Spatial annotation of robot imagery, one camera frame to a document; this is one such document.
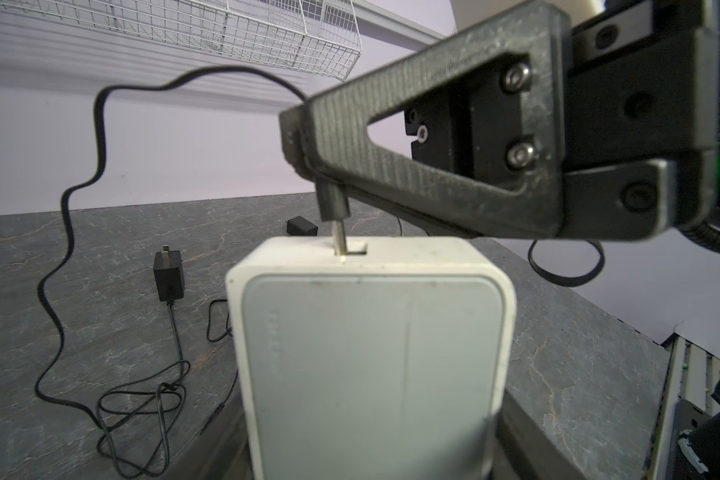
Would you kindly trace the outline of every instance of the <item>white wire basket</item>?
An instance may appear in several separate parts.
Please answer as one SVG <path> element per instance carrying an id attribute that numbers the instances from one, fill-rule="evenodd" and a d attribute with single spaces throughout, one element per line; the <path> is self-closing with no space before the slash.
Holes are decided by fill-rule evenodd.
<path id="1" fill-rule="evenodd" d="M 0 8 L 339 80 L 362 52 L 352 0 L 0 0 Z"/>

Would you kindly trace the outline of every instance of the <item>power adapter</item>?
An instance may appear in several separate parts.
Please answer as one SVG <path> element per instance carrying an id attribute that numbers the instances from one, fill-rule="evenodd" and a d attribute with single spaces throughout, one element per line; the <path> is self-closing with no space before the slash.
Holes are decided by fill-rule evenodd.
<path id="1" fill-rule="evenodd" d="M 168 245 L 163 245 L 163 251 L 155 254 L 152 270 L 161 302 L 184 297 L 184 270 L 180 251 L 170 250 Z"/>

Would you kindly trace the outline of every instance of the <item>wire mesh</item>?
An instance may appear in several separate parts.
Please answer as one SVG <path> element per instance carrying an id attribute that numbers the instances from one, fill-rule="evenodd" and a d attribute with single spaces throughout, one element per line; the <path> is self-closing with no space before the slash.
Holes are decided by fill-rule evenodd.
<path id="1" fill-rule="evenodd" d="M 0 8 L 340 80 L 362 52 L 351 0 L 0 0 Z"/>

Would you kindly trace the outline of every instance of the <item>white box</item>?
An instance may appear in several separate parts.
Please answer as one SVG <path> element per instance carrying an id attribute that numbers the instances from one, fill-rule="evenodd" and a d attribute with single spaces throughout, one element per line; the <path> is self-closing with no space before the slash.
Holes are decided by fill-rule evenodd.
<path id="1" fill-rule="evenodd" d="M 257 480 L 490 469 L 516 302 L 469 242 L 272 238 L 226 276 Z"/>

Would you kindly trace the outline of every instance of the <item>marble surface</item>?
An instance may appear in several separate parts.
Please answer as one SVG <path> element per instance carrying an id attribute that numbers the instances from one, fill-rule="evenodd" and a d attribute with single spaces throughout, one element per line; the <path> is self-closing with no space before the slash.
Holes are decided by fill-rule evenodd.
<path id="1" fill-rule="evenodd" d="M 352 213 L 350 235 L 399 234 L 389 214 L 357 202 Z M 182 252 L 186 295 L 175 310 L 192 362 L 187 405 L 170 434 L 172 458 L 181 456 L 236 368 L 230 340 L 205 339 L 206 305 L 223 296 L 223 276 L 235 262 L 265 238 L 284 235 L 286 220 L 297 215 L 327 234 L 311 194 L 73 212 L 77 251 L 48 283 L 66 348 L 43 390 L 93 406 L 103 390 L 175 361 L 151 271 L 154 253 L 169 244 Z M 404 230 L 422 234 L 408 224 Z M 669 354 L 573 291 L 546 283 L 495 241 L 474 244 L 518 292 L 508 389 L 588 478 L 638 478 Z M 0 216 L 0 478 L 117 478 L 96 454 L 99 433 L 88 417 L 33 394 L 58 348 L 34 289 L 64 246 L 58 213 Z M 138 460 L 157 439 L 154 418 L 116 435 L 119 448 Z"/>

